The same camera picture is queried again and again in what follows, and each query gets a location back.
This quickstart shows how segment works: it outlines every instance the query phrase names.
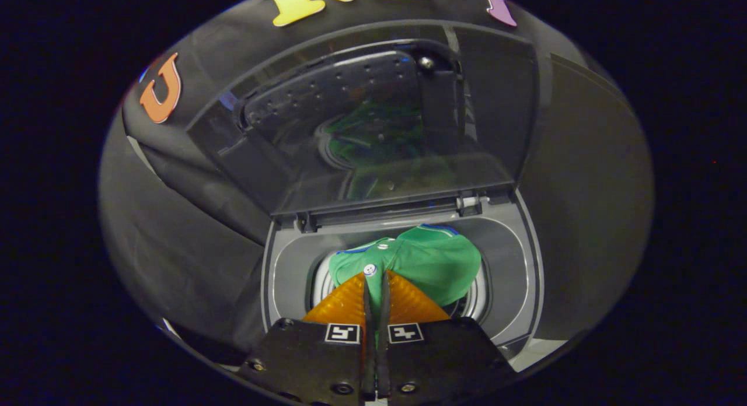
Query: screw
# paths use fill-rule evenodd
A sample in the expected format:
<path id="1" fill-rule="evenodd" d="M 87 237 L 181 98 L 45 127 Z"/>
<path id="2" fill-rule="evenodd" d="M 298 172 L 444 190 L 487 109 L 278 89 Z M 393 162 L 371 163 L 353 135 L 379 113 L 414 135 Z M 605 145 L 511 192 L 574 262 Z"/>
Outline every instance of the screw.
<path id="1" fill-rule="evenodd" d="M 433 61 L 432 58 L 422 57 L 420 58 L 420 60 L 418 60 L 418 64 L 421 65 L 422 69 L 427 69 L 428 71 L 430 71 L 430 69 L 433 69 L 433 67 L 435 66 L 435 61 Z"/>
<path id="2" fill-rule="evenodd" d="M 251 361 L 250 366 L 252 367 L 252 369 L 254 369 L 254 371 L 259 371 L 259 372 L 265 371 L 266 369 L 264 368 L 264 365 L 262 365 L 261 363 L 259 363 L 259 361 L 256 361 L 256 360 Z"/>
<path id="3" fill-rule="evenodd" d="M 336 384 L 331 389 L 334 390 L 335 393 L 343 394 L 343 395 L 352 393 L 352 387 L 350 387 L 349 384 L 344 384 L 344 383 Z"/>
<path id="4" fill-rule="evenodd" d="M 278 326 L 280 327 L 280 329 L 283 329 L 283 330 L 287 329 L 288 327 L 292 325 L 293 325 L 293 320 L 288 319 L 288 318 L 281 318 L 280 323 L 278 323 Z"/>
<path id="5" fill-rule="evenodd" d="M 418 388 L 418 386 L 416 386 L 414 384 L 405 384 L 402 387 L 400 387 L 400 391 L 402 391 L 402 393 L 412 393 L 417 388 Z"/>

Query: transparent lid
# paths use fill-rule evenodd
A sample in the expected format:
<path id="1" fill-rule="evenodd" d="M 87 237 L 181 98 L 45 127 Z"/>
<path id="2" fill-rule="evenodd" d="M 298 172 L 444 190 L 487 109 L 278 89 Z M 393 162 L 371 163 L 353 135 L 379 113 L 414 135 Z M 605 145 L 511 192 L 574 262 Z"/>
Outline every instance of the transparent lid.
<path id="1" fill-rule="evenodd" d="M 459 65 L 438 52 L 372 50 L 319 63 L 252 93 L 242 118 L 249 138 L 283 164 L 283 184 L 264 201 L 273 213 L 512 182 L 476 141 Z"/>

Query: washing machine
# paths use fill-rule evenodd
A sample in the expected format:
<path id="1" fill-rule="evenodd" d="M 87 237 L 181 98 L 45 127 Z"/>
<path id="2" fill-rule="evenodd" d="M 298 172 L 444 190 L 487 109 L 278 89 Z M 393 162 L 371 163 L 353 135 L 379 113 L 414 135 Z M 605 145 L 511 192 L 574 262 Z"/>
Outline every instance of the washing machine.
<path id="1" fill-rule="evenodd" d="M 653 199 L 616 82 L 509 0 L 240 2 L 134 81 L 99 182 L 110 257 L 154 323 L 253 390 L 317 404 L 432 401 L 354 384 L 315 400 L 242 371 L 331 294 L 336 252 L 421 225 L 467 237 L 480 269 L 441 308 L 514 382 L 618 302 Z"/>

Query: orange letter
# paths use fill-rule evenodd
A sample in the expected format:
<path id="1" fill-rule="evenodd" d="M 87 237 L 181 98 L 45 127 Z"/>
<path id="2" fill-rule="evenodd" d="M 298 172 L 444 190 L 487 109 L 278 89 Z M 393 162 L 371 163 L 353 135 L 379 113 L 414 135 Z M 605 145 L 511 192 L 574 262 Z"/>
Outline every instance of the orange letter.
<path id="1" fill-rule="evenodd" d="M 166 88 L 169 90 L 166 95 L 166 100 L 161 103 L 158 98 L 155 97 L 153 87 L 155 86 L 155 80 L 151 81 L 141 95 L 141 104 L 145 108 L 145 113 L 148 113 L 150 120 L 154 122 L 165 122 L 169 118 L 171 113 L 176 108 L 176 103 L 179 102 L 179 96 L 181 95 L 181 78 L 179 78 L 179 72 L 176 71 L 176 63 L 174 60 L 179 53 L 171 55 L 163 66 L 158 70 L 158 75 L 163 77 L 166 81 Z"/>

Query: shirt button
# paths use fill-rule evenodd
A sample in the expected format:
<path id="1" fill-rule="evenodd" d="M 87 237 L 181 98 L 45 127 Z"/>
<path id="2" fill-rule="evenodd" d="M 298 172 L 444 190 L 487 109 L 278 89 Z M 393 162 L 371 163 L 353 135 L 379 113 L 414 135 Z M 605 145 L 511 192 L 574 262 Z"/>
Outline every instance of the shirt button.
<path id="1" fill-rule="evenodd" d="M 366 265 L 365 268 L 363 268 L 363 275 L 371 276 L 376 273 L 376 265 Z"/>

